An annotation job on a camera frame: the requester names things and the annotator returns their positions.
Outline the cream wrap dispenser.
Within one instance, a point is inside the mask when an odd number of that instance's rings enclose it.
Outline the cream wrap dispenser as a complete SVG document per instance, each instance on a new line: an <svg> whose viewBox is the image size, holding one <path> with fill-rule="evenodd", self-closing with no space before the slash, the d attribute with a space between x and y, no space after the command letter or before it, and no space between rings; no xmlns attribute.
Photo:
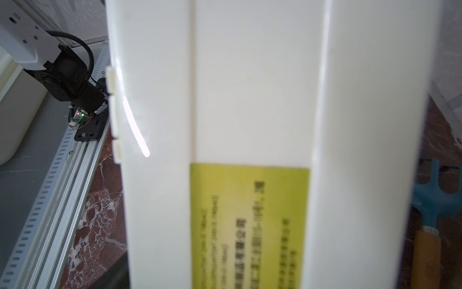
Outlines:
<svg viewBox="0 0 462 289"><path fill-rule="evenodd" d="M392 289L440 1L107 1L134 289Z"/></svg>

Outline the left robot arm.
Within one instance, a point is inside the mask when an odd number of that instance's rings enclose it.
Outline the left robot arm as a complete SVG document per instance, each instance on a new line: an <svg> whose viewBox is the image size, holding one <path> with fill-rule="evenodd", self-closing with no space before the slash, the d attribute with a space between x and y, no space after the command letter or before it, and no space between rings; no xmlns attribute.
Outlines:
<svg viewBox="0 0 462 289"><path fill-rule="evenodd" d="M81 44L89 63L61 44L60 38ZM44 30L14 1L1 1L1 47L55 99L71 102L91 116L106 109L99 84L91 83L95 57L88 45L69 33Z"/></svg>

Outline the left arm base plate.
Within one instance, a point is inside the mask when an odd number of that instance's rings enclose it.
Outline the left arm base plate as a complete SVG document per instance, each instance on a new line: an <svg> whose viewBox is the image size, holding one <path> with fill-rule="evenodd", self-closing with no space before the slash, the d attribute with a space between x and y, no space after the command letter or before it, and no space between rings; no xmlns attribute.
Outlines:
<svg viewBox="0 0 462 289"><path fill-rule="evenodd" d="M77 129L74 140L76 142L100 140L107 124L108 117L109 109L107 108L90 120L85 120L84 123Z"/></svg>

